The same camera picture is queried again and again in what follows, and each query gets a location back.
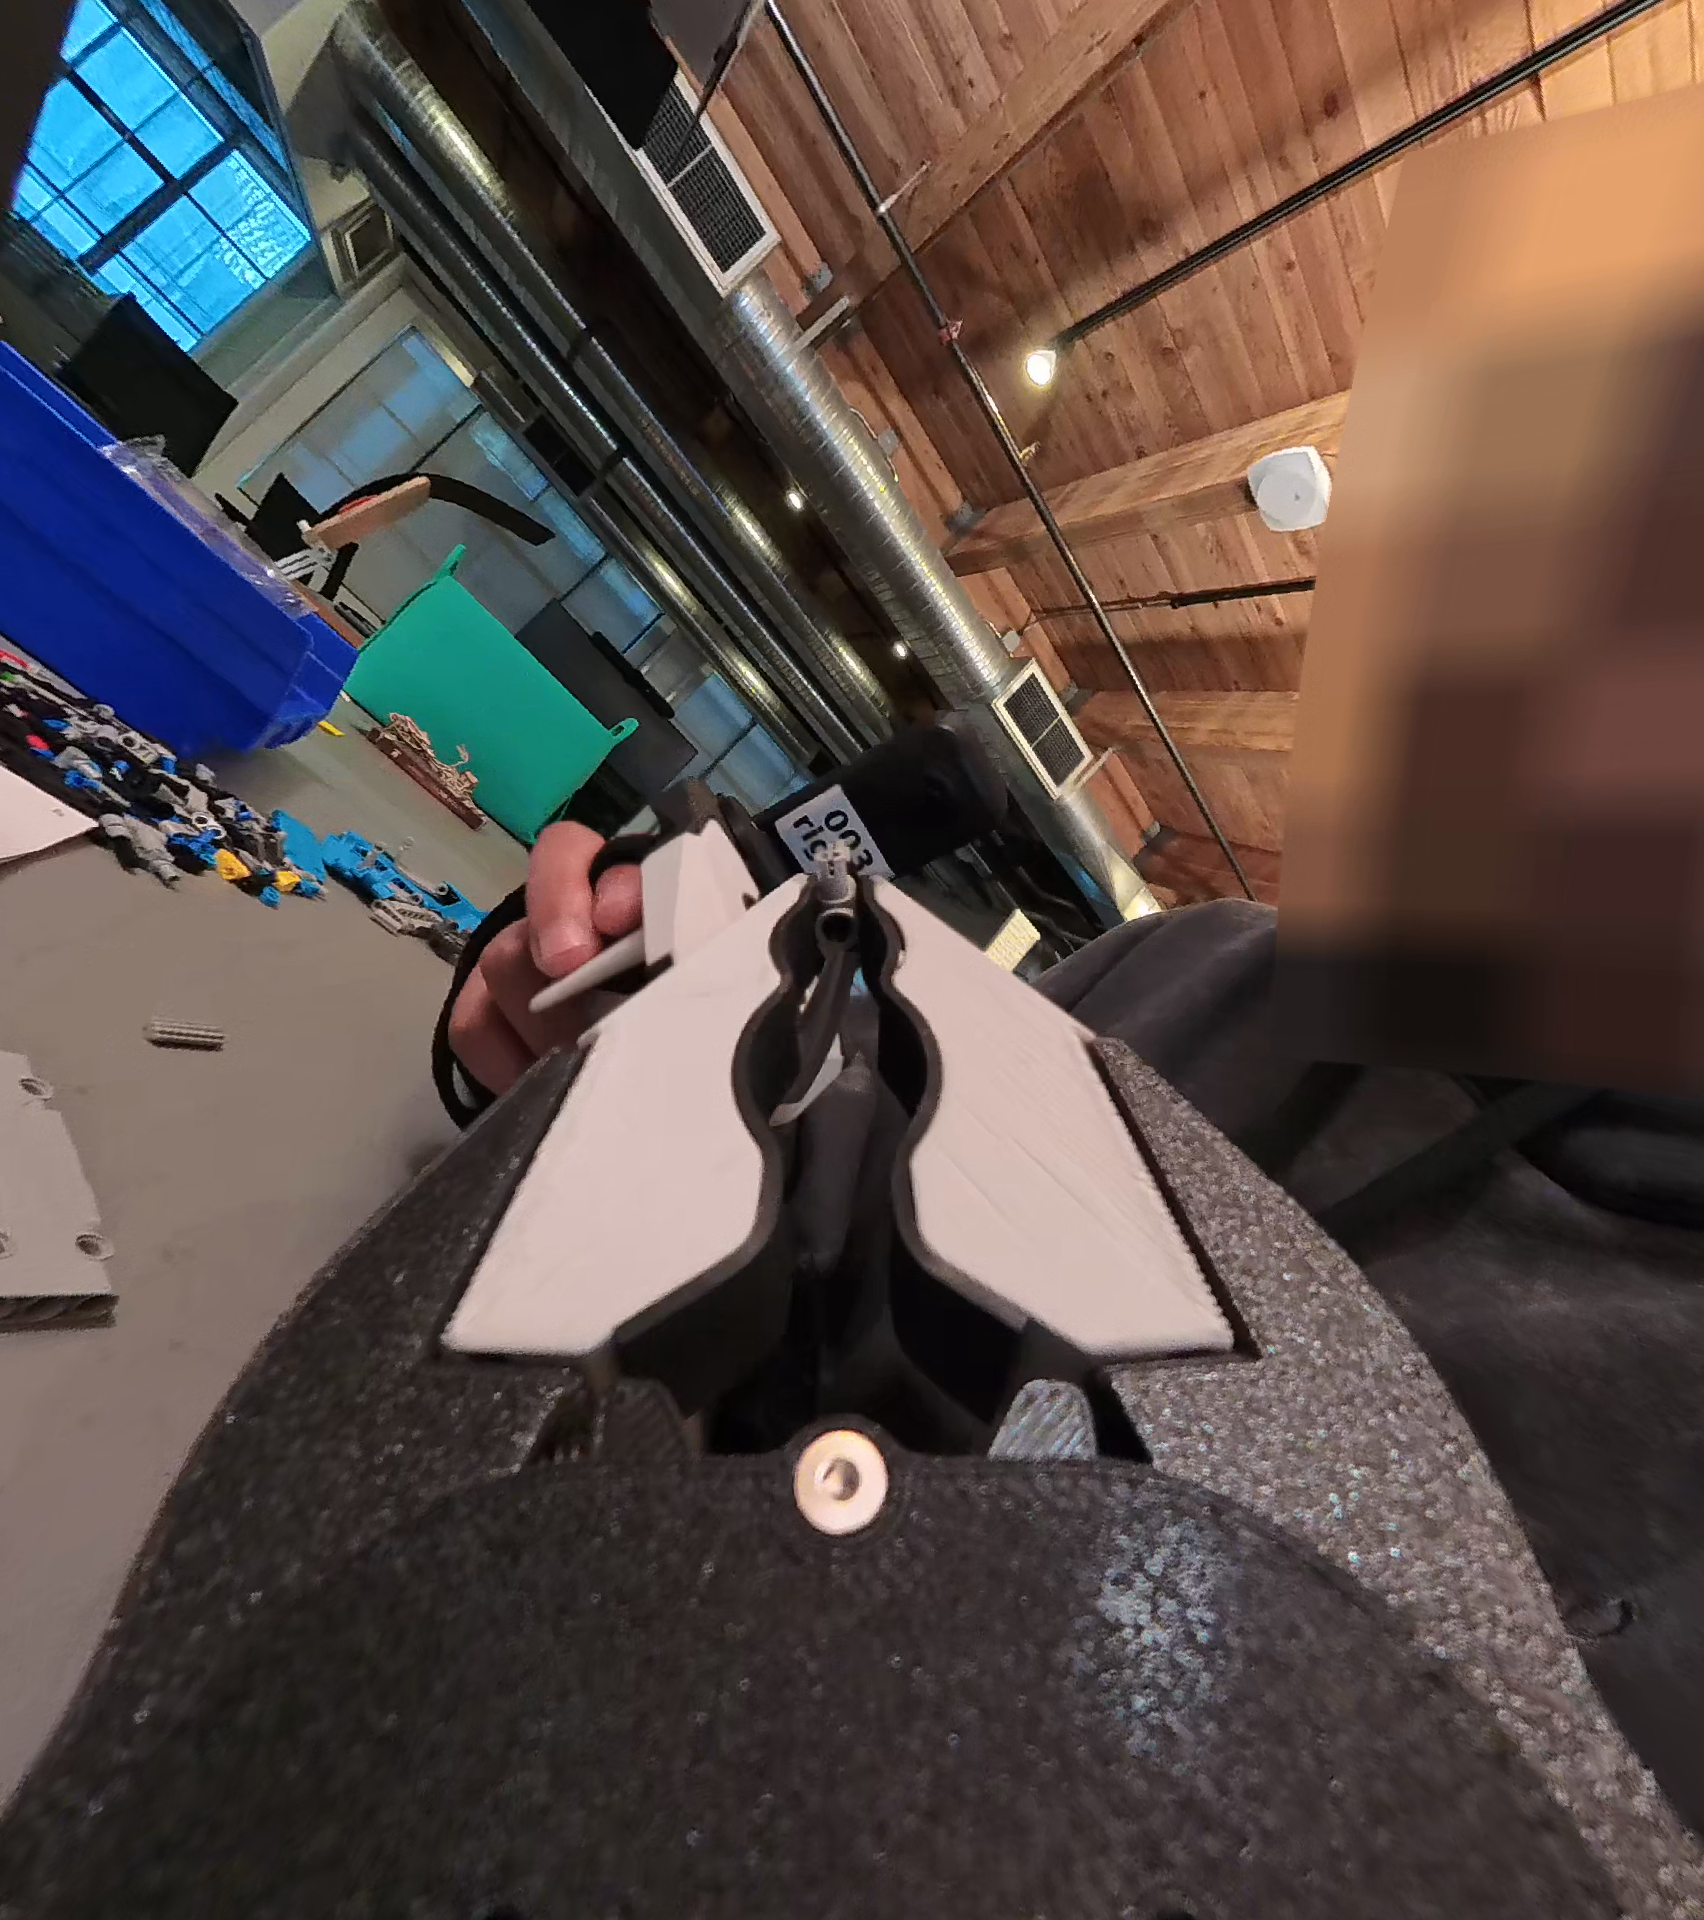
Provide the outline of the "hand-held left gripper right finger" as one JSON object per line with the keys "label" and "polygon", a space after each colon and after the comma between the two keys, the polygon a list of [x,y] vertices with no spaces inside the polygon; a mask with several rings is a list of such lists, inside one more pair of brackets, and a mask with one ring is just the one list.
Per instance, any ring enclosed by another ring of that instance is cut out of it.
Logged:
{"label": "hand-held left gripper right finger", "polygon": [[977,1424],[1032,1379],[1234,1351],[1234,1316],[1088,1028],[899,884],[867,888],[875,1066],[906,1125],[888,1308]]}

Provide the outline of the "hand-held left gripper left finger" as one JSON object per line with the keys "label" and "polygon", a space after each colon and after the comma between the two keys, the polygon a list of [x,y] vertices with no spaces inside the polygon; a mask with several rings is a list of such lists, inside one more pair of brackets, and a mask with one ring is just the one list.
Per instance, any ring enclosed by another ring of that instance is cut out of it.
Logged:
{"label": "hand-held left gripper left finger", "polygon": [[713,1410],[780,1346],[793,1152],[773,1124],[816,978],[794,876],[600,1019],[441,1333]]}

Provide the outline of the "person's right hand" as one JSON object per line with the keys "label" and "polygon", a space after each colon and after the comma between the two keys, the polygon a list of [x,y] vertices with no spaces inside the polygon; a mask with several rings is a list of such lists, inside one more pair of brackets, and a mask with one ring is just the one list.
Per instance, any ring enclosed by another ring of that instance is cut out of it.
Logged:
{"label": "person's right hand", "polygon": [[555,822],[529,850],[525,884],[481,924],[452,972],[432,1031],[432,1080],[468,1124],[558,1048],[576,1044],[612,995],[590,989],[536,1011],[533,998],[635,934],[644,915],[637,865],[595,876],[605,835]]}

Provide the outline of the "white air vent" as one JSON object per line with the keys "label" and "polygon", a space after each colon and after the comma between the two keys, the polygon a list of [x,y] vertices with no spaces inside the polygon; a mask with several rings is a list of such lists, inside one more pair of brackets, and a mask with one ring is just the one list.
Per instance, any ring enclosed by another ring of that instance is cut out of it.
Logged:
{"label": "white air vent", "polygon": [[992,697],[992,710],[1034,775],[1054,800],[1075,797],[1096,754],[1037,659],[1027,659]]}
{"label": "white air vent", "polygon": [[685,74],[654,109],[637,148],[675,229],[721,298],[763,269],[779,229]]}

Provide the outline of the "pile of blue building pieces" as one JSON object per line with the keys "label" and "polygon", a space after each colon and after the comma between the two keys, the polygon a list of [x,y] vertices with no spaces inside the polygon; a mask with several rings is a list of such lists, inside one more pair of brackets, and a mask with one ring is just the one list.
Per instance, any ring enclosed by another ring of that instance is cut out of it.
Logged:
{"label": "pile of blue building pieces", "polygon": [[384,846],[358,830],[319,834],[301,818],[272,809],[267,816],[284,871],[303,885],[345,888],[371,919],[403,940],[422,941],[443,958],[456,958],[481,927],[485,909],[449,882],[413,876]]}

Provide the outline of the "green tote bag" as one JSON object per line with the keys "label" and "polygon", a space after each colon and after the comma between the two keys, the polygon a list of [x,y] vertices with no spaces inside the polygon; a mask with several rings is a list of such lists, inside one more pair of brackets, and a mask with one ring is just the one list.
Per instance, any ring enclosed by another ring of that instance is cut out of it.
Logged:
{"label": "green tote bag", "polygon": [[458,583],[464,543],[371,635],[342,691],[383,722],[407,717],[432,754],[477,777],[481,811],[529,846],[639,732],[602,723]]}

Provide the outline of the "wooden skeleton model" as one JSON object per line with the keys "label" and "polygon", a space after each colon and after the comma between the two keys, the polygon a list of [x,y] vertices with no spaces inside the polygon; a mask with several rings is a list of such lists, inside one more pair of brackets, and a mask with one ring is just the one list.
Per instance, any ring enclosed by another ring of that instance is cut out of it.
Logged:
{"label": "wooden skeleton model", "polygon": [[365,727],[361,737],[461,823],[474,831],[485,828],[486,813],[477,801],[478,775],[470,767],[468,747],[458,745],[451,761],[441,757],[431,733],[407,713]]}

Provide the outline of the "white round ceiling device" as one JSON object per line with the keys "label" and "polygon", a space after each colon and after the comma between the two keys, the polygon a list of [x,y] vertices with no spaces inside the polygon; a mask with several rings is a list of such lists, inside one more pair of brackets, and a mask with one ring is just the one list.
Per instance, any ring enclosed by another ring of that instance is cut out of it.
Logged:
{"label": "white round ceiling device", "polygon": [[1305,533],[1328,518],[1332,474],[1316,444],[1289,444],[1248,466],[1246,489],[1254,514],[1270,531]]}

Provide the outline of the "person's grey sweater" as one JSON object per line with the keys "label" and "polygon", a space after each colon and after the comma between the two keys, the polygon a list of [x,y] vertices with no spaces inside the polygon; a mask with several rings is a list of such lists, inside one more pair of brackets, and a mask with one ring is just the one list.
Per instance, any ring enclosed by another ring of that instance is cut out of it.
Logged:
{"label": "person's grey sweater", "polygon": [[1337,1239],[1437,1365],[1636,1756],[1704,1844],[1704,1097],[1311,1061],[1277,912],[1118,926],[1037,987],[1128,1045]]}

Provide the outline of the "black and wood curved lamp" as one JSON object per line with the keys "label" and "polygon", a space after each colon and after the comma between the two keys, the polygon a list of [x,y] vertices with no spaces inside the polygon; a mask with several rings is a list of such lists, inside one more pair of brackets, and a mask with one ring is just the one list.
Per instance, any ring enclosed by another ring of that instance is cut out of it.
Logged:
{"label": "black and wood curved lamp", "polygon": [[270,483],[259,507],[242,511],[218,493],[227,529],[240,533],[312,601],[335,604],[365,542],[391,531],[429,505],[446,505],[541,547],[556,539],[545,520],[463,477],[441,472],[384,476],[342,501],[303,515],[306,495],[287,477]]}

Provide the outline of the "pile of small colourful pieces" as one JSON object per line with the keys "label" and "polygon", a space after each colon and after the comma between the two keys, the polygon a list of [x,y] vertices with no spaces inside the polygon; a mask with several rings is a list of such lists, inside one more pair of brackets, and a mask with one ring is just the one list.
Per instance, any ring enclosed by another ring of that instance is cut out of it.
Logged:
{"label": "pile of small colourful pieces", "polygon": [[0,767],[91,822],[94,843],[164,885],[213,873],[268,906],[320,899],[320,841],[246,803],[202,761],[0,645]]}

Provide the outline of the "blue plastic bin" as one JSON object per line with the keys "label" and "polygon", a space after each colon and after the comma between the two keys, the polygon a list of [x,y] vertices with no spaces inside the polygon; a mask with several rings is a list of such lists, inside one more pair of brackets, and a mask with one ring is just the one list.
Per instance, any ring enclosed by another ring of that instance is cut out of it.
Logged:
{"label": "blue plastic bin", "polygon": [[311,733],[353,672],[350,644],[253,583],[111,442],[0,343],[0,635],[184,756]]}

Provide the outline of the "clear plastic bag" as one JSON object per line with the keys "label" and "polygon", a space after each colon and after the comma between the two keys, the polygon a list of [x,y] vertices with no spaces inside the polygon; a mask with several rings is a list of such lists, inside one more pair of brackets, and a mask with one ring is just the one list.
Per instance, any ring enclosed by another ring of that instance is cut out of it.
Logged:
{"label": "clear plastic bag", "polygon": [[164,437],[115,439],[101,446],[99,451],[115,469],[167,505],[171,514],[222,515],[217,498],[204,492],[172,459]]}

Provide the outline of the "large grid window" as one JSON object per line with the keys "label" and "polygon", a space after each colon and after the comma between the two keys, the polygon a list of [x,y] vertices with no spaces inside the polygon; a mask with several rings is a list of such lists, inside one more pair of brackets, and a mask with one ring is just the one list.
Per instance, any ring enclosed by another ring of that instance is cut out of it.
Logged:
{"label": "large grid window", "polygon": [[316,252],[263,41],[217,1],[70,8],[12,216],[187,352]]}

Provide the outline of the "silver air duct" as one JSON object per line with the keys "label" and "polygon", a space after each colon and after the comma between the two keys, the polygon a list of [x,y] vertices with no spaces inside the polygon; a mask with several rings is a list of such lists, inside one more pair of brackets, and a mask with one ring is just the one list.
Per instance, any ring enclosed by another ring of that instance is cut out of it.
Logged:
{"label": "silver air duct", "polygon": [[1041,841],[1104,926],[1159,915],[1162,902],[1085,796],[1057,796],[996,710],[1013,662],[914,511],[878,442],[840,392],[765,272],[711,317],[709,353],[745,414],[790,469],[855,579],[936,691],[981,737]]}

